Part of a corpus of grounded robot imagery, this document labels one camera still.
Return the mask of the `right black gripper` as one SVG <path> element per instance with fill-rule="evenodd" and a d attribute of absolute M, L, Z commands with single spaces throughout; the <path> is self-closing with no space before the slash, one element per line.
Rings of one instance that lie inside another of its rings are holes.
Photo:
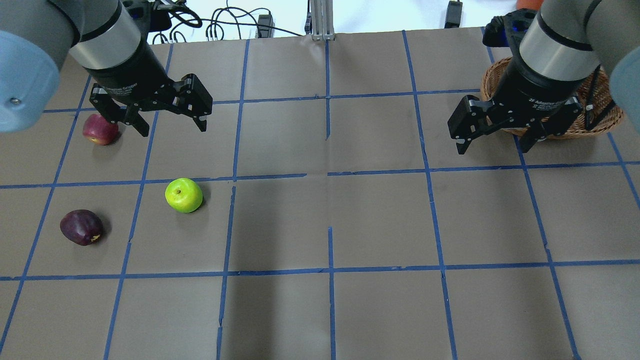
<path fill-rule="evenodd" d="M 550 136 L 564 135 L 583 111 L 578 98 L 570 98 L 582 82 L 583 79 L 551 79 L 529 68 L 521 59 L 509 59 L 493 98 L 464 97 L 448 119 L 448 131 L 457 153 L 464 155 L 472 141 L 505 129 L 514 123 L 515 117 L 549 116 L 546 121 L 534 120 L 519 137 L 522 153 Z"/>

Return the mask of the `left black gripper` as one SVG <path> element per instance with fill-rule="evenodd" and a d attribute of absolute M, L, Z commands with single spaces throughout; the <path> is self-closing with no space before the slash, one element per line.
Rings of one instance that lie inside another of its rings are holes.
<path fill-rule="evenodd" d="M 158 101 L 172 105 L 174 114 L 191 118 L 200 132 L 206 132 L 207 118 L 213 111 L 213 97 L 195 74 L 186 74 L 174 82 L 167 76 L 149 44 L 139 44 L 134 54 L 115 67 L 87 69 L 93 78 L 90 103 L 105 118 L 116 125 L 132 126 L 142 137 L 148 137 L 150 125 L 140 115 L 143 101 Z M 127 105 L 121 108 L 115 101 Z"/>

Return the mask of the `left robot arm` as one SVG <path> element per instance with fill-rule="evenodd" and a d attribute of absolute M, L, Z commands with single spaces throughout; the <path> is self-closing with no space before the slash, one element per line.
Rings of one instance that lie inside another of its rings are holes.
<path fill-rule="evenodd" d="M 32 127 L 57 92 L 68 56 L 94 80 L 90 103 L 112 125 L 147 137 L 140 112 L 191 118 L 201 132 L 213 98 L 194 74 L 167 75 L 147 42 L 170 16 L 202 20 L 183 0 L 3 0 L 0 5 L 2 133 Z"/>

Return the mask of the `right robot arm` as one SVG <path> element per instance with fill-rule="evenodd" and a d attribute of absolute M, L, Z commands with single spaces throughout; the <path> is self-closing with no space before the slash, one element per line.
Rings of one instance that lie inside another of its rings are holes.
<path fill-rule="evenodd" d="M 524 129 L 519 148 L 560 136 L 583 109 L 578 88 L 597 69 L 613 106 L 639 127 L 640 10 L 637 0 L 545 0 L 538 11 L 494 17 L 482 43 L 511 58 L 488 100 L 467 95 L 447 126 L 457 152 L 502 129 Z"/>

